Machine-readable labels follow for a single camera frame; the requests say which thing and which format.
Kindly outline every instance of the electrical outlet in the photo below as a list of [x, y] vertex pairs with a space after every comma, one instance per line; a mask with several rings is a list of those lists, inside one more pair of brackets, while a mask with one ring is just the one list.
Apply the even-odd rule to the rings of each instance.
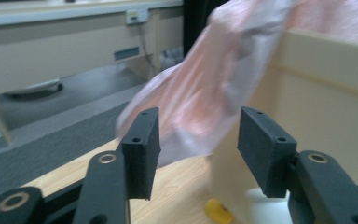
[[126, 11], [126, 23], [134, 24], [138, 22], [146, 22], [149, 18], [149, 10], [143, 9], [132, 9]]

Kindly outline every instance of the wooden table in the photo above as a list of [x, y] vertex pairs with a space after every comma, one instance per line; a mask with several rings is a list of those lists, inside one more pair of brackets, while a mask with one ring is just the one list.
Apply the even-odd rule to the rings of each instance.
[[[42, 189], [44, 196], [62, 189], [86, 174], [90, 158], [114, 150], [118, 140], [94, 149], [25, 186]], [[179, 161], [156, 171], [151, 201], [130, 200], [131, 223], [213, 223], [204, 212], [212, 198], [207, 190], [209, 162], [197, 157]]]

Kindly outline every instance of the crumpled fabric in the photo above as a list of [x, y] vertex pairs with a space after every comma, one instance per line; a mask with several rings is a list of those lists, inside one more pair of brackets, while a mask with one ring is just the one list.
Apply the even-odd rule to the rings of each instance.
[[288, 28], [358, 43], [358, 0], [298, 0]]
[[231, 0], [209, 17], [185, 60], [152, 78], [117, 119], [159, 107], [158, 167], [210, 155], [235, 124], [275, 50], [292, 0]]

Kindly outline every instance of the yellow object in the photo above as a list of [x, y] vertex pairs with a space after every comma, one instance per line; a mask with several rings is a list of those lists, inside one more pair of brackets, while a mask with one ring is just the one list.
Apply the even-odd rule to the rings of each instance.
[[210, 219], [219, 224], [229, 224], [234, 216], [217, 200], [211, 199], [205, 204], [206, 214]]

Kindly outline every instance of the gray carpet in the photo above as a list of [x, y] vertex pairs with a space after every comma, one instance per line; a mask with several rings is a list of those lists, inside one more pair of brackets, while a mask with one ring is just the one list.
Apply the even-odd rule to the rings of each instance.
[[116, 119], [126, 105], [0, 154], [0, 194], [113, 140]]

